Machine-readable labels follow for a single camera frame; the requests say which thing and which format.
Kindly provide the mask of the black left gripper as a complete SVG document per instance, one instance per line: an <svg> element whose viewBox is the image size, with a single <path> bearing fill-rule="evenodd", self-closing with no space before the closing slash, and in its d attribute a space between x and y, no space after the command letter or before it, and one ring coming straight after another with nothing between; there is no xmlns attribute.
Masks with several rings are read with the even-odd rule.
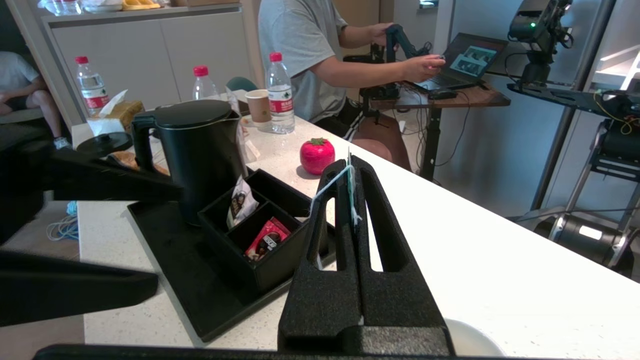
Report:
<svg viewBox="0 0 640 360"><path fill-rule="evenodd" d="M65 201L172 202L183 188L171 178L146 173L47 140L1 150L0 243L7 243L44 206L47 187ZM155 296L155 273L2 251L0 325L48 321L135 306Z"/></svg>

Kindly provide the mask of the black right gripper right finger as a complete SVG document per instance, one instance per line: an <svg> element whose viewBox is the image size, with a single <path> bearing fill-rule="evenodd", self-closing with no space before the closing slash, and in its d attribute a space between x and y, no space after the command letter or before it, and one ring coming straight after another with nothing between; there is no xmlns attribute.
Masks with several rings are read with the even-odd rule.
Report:
<svg viewBox="0 0 640 360"><path fill-rule="evenodd" d="M450 331L371 164L354 156L355 232L365 354L453 357Z"/></svg>

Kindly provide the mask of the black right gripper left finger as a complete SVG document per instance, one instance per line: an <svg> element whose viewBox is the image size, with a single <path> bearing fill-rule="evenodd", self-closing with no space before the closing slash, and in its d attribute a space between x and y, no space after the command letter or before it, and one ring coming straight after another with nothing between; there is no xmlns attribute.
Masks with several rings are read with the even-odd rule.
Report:
<svg viewBox="0 0 640 360"><path fill-rule="evenodd" d="M306 222L304 251L278 324L282 353L343 353L343 331L359 323L359 279L352 237L348 168L341 159L323 172ZM336 270L319 260L328 239L327 203L334 199Z"/></svg>

